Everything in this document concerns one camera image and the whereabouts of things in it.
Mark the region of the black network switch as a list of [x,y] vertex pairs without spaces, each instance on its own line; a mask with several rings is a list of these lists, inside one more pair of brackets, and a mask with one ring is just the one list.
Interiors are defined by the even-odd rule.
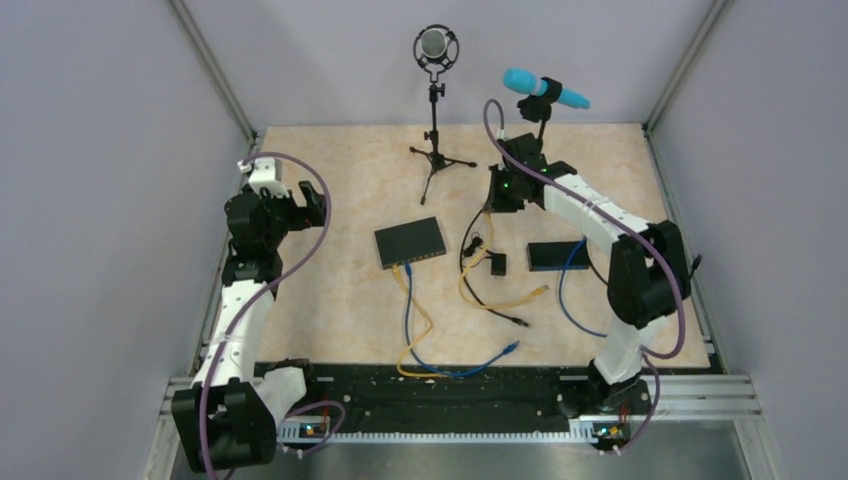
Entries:
[[584,241],[531,242],[527,244],[530,271],[587,270],[590,259]]
[[376,230],[374,238],[384,270],[447,253],[435,216]]

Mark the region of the blue microphone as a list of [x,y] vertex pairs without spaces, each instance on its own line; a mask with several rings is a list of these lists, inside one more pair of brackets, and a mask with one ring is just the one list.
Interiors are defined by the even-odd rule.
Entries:
[[536,139],[540,147],[544,145],[544,133],[554,104],[577,110],[591,107],[590,100],[584,95],[564,88],[557,80],[537,76],[523,68],[508,68],[502,76],[502,84],[512,92],[524,95],[517,102],[517,108],[523,120],[539,125]]

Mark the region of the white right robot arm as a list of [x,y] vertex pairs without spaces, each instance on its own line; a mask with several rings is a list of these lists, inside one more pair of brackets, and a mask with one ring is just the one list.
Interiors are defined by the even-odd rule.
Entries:
[[504,161],[480,127],[442,131],[461,165],[431,175],[419,126],[285,127],[303,165],[290,183],[328,190],[326,229],[280,246],[303,267],[280,288],[259,357],[369,364],[395,376],[478,376],[498,366],[586,366],[589,404],[612,412],[643,354],[701,365],[689,334],[689,260],[667,225],[631,126],[552,126],[554,185]]

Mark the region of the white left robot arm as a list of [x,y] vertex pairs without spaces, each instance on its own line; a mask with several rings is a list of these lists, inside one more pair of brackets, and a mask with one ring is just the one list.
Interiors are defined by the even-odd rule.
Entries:
[[252,381],[264,323],[288,272],[278,249],[290,232],[324,228],[327,215],[324,194],[308,181],[298,187],[303,206],[276,181],[246,185],[225,203],[230,240],[216,329],[191,386],[171,401],[195,473],[267,464],[275,455],[276,422]]

